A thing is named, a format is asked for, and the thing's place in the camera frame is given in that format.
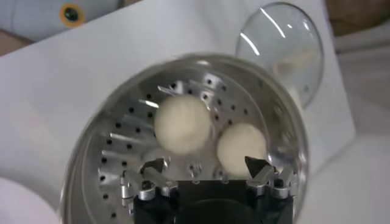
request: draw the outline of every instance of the black dot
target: black dot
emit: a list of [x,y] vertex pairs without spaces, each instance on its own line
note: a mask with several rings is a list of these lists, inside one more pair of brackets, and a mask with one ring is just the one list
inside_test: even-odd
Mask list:
[[71,22],[76,22],[77,20],[79,20],[79,13],[74,8],[71,7],[66,8],[63,14],[65,18]]

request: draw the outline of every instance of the glass lid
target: glass lid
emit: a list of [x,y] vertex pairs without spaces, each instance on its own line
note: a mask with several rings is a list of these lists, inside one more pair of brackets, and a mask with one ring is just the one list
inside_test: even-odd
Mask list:
[[302,106],[315,96],[324,63],[319,34],[301,9],[285,3],[260,8],[239,34],[236,56],[267,69],[298,92]]

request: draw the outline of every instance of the steamed bun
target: steamed bun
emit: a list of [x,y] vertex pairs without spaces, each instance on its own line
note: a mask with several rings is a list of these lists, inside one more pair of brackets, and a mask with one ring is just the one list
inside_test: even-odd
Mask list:
[[179,155],[200,149],[210,130],[209,110],[203,101],[191,95],[166,99],[154,120],[157,141],[164,149]]
[[264,135],[250,124],[235,124],[226,129],[219,138],[217,156],[222,167],[235,177],[250,175],[245,156],[257,159],[266,157]]

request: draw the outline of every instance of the white table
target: white table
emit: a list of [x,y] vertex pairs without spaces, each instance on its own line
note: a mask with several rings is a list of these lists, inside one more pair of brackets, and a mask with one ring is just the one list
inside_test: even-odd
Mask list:
[[[57,206],[63,174],[101,102],[141,69],[189,52],[234,54],[247,17],[270,0],[144,0],[0,58],[0,175]],[[289,1],[317,25],[324,78],[305,110],[311,170],[355,134],[320,0]]]
[[388,223],[390,44],[339,59],[358,134],[310,180],[300,223]]

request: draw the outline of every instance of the metal steamer basket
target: metal steamer basket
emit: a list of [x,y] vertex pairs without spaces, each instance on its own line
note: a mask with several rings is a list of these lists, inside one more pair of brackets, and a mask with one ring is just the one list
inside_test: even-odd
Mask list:
[[[200,98],[213,118],[208,142],[193,155],[173,155],[154,136],[158,105],[180,94]],[[186,55],[133,76],[103,103],[68,164],[62,223],[132,223],[130,204],[121,196],[121,174],[155,159],[163,159],[163,175],[173,180],[196,184],[234,178],[224,172],[215,148],[221,131],[237,122],[250,123],[263,132],[267,160],[273,166],[293,167],[296,220],[307,185],[308,149],[294,101],[275,78],[248,61],[225,55]]]

